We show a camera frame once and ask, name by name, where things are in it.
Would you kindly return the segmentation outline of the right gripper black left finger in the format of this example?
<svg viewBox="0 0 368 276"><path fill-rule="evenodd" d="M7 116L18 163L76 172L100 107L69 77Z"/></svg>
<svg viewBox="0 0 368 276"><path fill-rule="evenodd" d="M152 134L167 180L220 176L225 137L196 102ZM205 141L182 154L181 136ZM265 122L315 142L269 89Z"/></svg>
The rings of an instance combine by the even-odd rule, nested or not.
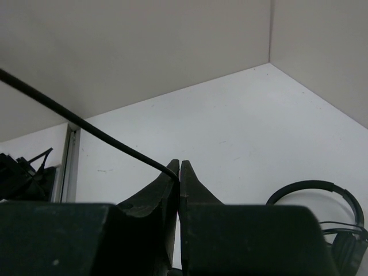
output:
<svg viewBox="0 0 368 276"><path fill-rule="evenodd" d="M2 275L179 275L178 184L160 174L113 204L1 205Z"/></svg>

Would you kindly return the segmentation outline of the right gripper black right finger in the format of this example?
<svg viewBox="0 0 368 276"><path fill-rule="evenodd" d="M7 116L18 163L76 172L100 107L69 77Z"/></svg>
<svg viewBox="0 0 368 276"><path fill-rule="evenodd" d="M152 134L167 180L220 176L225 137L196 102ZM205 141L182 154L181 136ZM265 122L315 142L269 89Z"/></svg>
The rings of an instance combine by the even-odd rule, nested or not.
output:
<svg viewBox="0 0 368 276"><path fill-rule="evenodd" d="M181 164L184 275L337 275L321 228L303 206L226 205Z"/></svg>

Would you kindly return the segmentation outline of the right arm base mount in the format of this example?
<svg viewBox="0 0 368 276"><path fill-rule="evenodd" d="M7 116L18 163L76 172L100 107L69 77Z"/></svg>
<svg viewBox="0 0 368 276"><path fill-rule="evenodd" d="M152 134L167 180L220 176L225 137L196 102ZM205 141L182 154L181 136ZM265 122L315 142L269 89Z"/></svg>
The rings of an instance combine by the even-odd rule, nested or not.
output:
<svg viewBox="0 0 368 276"><path fill-rule="evenodd" d="M26 160L1 153L1 201L50 202L56 167L46 167L52 148Z"/></svg>

